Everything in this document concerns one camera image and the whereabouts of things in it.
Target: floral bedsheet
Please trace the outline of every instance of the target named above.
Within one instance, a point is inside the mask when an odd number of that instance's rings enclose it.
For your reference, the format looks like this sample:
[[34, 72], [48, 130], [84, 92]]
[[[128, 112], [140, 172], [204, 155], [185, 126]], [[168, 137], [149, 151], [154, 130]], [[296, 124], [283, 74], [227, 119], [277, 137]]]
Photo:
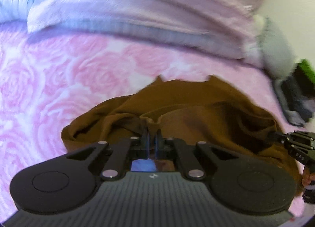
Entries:
[[[270, 80], [250, 66], [167, 45], [130, 38], [49, 28], [28, 35], [26, 23], [0, 25], [0, 222], [16, 211], [13, 176], [30, 165], [66, 152], [64, 126], [98, 103], [133, 94], [157, 75], [203, 81], [217, 75], [272, 112], [284, 130]], [[140, 161], [134, 169], [152, 170]], [[291, 211], [298, 215], [302, 199]]]

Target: pink floral blanket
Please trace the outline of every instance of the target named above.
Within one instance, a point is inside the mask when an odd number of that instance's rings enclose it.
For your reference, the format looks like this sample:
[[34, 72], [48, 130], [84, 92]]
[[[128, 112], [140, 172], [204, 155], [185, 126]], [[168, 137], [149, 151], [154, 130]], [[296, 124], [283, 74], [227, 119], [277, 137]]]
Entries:
[[[203, 81], [217, 75], [287, 124], [260, 71], [233, 60], [124, 37], [49, 28], [28, 35], [26, 23], [0, 25], [0, 222], [16, 211], [9, 184], [21, 169], [66, 152], [62, 128], [96, 104], [132, 94], [157, 75]], [[149, 161], [137, 162], [150, 170]], [[301, 213], [302, 199], [291, 211]]]

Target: pink rose pattern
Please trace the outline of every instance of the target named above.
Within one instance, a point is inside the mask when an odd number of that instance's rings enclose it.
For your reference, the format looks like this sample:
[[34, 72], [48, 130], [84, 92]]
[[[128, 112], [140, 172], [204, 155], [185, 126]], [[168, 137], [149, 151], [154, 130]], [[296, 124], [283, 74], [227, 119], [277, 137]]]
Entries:
[[272, 112], [285, 131], [295, 129], [285, 122], [270, 80], [237, 61], [62, 28], [28, 35], [23, 22], [0, 24], [0, 222], [16, 210], [9, 194], [13, 176], [66, 152], [64, 126], [102, 101], [137, 92], [157, 75], [188, 81], [217, 75]]

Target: silver screw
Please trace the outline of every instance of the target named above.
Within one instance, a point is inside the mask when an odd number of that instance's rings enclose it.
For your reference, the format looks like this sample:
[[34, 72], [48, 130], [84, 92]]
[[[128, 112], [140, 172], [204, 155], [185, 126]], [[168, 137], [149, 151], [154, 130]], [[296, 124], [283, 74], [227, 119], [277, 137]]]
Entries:
[[204, 172], [202, 170], [199, 170], [199, 169], [193, 169], [193, 170], [190, 170], [188, 172], [188, 175], [190, 177], [194, 177], [194, 178], [200, 178], [200, 177], [203, 177], [204, 176]]
[[108, 170], [103, 171], [102, 175], [104, 177], [113, 178], [118, 175], [118, 172], [114, 169], [108, 169]]

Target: green object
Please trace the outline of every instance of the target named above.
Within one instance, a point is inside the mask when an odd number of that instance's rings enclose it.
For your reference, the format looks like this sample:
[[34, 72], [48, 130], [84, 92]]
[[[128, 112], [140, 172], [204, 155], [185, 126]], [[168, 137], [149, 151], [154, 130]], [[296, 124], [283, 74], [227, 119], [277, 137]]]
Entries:
[[299, 66], [308, 79], [315, 85], [315, 73], [307, 59], [303, 59], [302, 62], [299, 63]]

